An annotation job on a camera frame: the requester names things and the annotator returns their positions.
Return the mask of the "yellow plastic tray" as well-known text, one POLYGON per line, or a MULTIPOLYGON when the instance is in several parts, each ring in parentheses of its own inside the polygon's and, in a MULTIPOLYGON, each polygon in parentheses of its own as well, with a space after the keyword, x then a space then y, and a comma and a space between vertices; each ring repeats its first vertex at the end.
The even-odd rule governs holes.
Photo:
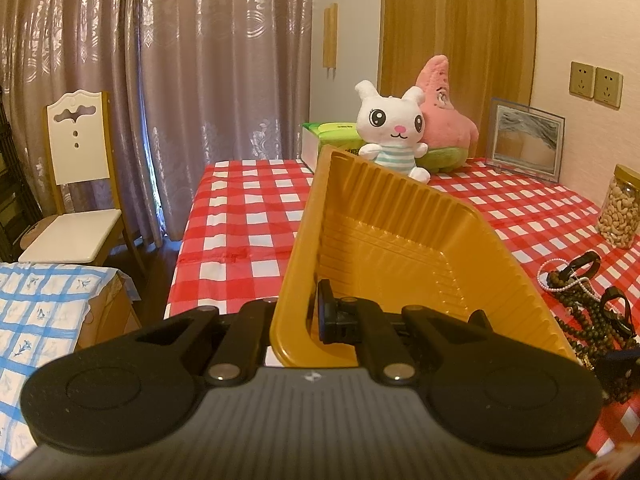
POLYGON ((574 351, 533 281, 471 205, 333 146, 322 148, 272 323, 290 367, 349 367, 348 344, 319 336, 317 284, 398 313, 420 304, 567 359, 574 351))

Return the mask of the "black wristwatch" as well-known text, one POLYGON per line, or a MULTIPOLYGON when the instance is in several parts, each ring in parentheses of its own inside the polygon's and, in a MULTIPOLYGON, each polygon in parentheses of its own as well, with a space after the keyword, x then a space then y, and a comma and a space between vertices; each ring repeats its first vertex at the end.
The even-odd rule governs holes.
POLYGON ((568 282, 571 278, 586 278, 591 280, 596 276, 600 269, 601 257, 594 250, 588 250, 581 256, 570 260, 566 267, 559 272, 559 279, 563 282, 568 282), (587 268, 583 274, 578 274, 577 271, 587 268))
POLYGON ((615 286, 605 289, 599 304, 605 321, 616 333, 625 339, 637 335, 631 315, 631 304, 620 289, 615 286))

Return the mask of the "red checkered tablecloth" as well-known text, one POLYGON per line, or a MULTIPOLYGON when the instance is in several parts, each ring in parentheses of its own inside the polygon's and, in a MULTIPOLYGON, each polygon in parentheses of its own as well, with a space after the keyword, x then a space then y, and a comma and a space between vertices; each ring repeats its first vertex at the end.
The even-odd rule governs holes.
MULTIPOLYGON (((218 162, 196 191, 178 255, 167 311, 215 306, 234 313, 247 301, 277 297, 312 185, 294 160, 218 162)), ((593 285, 639 299, 637 248, 614 249, 597 232, 598 208, 577 193, 507 174, 480 160, 429 186, 475 209, 533 281, 556 319, 563 308, 540 286, 544 271, 588 250, 602 259, 593 285)))

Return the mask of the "green tissue pack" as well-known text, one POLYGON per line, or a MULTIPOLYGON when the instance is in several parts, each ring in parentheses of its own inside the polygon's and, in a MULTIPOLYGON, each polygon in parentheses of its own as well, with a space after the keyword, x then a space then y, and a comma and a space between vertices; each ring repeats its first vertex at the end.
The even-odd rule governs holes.
POLYGON ((325 146, 358 154, 364 144, 354 122, 304 122, 300 142, 300 159, 313 174, 325 146))

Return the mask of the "white bunny plush toy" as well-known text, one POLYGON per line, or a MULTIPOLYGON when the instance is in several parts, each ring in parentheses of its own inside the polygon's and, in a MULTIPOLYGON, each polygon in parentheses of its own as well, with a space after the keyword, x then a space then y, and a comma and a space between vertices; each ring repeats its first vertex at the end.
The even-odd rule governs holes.
POLYGON ((356 130, 364 142, 358 155, 413 180, 431 180, 431 174, 416 163, 428 150, 422 141, 423 90, 412 86, 401 98, 381 96, 371 81, 363 80, 355 91, 361 100, 356 130))

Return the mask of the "blue checkered cloth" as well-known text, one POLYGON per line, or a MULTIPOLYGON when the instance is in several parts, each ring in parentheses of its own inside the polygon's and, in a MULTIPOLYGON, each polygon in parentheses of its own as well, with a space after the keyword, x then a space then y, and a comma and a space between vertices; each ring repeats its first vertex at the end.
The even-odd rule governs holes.
POLYGON ((132 279, 113 268, 2 263, 2 471, 35 447, 21 412, 24 382, 44 364, 137 330, 139 299, 132 279))

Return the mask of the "pink starfish plush toy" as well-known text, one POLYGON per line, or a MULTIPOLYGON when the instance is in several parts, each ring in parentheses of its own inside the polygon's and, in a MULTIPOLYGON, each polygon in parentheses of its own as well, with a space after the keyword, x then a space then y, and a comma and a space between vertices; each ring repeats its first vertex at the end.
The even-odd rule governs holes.
POLYGON ((474 122, 458 112, 450 100, 446 55, 434 55, 426 62, 416 78, 416 86, 424 92, 422 141, 428 146, 418 164, 431 174, 463 166, 480 135, 474 122))

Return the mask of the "white wooden chair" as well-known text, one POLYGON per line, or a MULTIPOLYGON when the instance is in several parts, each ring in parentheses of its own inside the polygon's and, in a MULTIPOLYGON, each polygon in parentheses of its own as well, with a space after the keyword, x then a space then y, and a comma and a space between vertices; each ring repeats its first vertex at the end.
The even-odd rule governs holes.
POLYGON ((102 266, 114 248, 124 245, 144 273, 122 206, 108 93, 63 94, 43 109, 43 134, 56 215, 18 261, 102 266), (78 188, 97 184, 110 190, 108 206, 79 210, 68 201, 78 188))

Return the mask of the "dark shelf rack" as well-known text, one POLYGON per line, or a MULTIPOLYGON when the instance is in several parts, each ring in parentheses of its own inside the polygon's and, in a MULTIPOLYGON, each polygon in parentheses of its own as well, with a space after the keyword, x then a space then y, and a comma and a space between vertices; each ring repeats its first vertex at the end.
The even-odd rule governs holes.
POLYGON ((42 219, 42 212, 17 157, 12 129, 4 107, 1 107, 0 142, 1 260, 15 262, 23 252, 23 236, 42 219))

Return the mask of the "jar of nuts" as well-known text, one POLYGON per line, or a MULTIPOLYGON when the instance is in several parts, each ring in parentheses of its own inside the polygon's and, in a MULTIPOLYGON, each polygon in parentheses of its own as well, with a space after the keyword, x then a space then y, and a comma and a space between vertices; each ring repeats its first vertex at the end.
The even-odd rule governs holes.
POLYGON ((639 173, 617 165, 596 224, 608 244, 629 248, 639 229, 639 173))

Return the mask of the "grey patterned curtain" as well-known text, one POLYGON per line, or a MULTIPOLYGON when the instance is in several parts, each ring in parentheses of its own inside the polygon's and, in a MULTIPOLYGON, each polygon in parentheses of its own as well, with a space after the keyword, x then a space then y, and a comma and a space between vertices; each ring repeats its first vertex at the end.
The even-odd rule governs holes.
MULTIPOLYGON (((2 103, 43 214, 43 109, 105 91, 127 224, 180 240, 206 166, 290 158, 308 116, 311 0, 1 0, 2 103)), ((68 200, 107 206, 104 184, 68 200)))

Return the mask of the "wooden door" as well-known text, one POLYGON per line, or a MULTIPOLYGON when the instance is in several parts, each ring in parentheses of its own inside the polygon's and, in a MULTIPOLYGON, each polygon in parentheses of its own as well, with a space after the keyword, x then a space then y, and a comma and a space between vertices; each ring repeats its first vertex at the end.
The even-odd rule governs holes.
POLYGON ((381 0, 378 86, 398 96, 435 54, 449 60, 454 107, 476 123, 484 156, 492 99, 532 98, 537 0, 381 0))

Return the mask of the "glass picture frame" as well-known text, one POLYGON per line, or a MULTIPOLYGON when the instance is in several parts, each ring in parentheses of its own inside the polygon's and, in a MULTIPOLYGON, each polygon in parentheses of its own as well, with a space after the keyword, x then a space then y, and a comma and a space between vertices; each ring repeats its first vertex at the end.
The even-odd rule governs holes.
POLYGON ((490 166, 559 183, 565 118, 502 99, 491 100, 486 158, 490 166))

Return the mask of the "left wall socket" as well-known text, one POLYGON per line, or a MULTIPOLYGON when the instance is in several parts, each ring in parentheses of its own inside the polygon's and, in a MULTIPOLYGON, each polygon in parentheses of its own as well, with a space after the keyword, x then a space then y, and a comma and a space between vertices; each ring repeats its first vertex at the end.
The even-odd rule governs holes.
POLYGON ((570 63, 570 94, 592 100, 594 96, 596 69, 586 63, 570 63))

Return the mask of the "wall socket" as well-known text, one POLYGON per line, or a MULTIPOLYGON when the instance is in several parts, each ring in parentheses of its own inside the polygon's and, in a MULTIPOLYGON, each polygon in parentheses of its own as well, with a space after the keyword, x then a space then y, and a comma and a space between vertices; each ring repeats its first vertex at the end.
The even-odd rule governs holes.
POLYGON ((592 100, 594 96, 596 69, 586 63, 570 63, 570 94, 592 100))
POLYGON ((618 110, 622 102, 623 82, 624 76, 621 73, 597 67, 593 99, 599 104, 618 110))

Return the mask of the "right wall socket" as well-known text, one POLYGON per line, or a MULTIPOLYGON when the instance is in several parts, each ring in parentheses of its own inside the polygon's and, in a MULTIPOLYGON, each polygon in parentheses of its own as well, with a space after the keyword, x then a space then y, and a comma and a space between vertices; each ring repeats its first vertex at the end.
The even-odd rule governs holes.
POLYGON ((597 67, 593 99, 599 104, 618 110, 622 102, 623 82, 624 76, 621 73, 597 67))

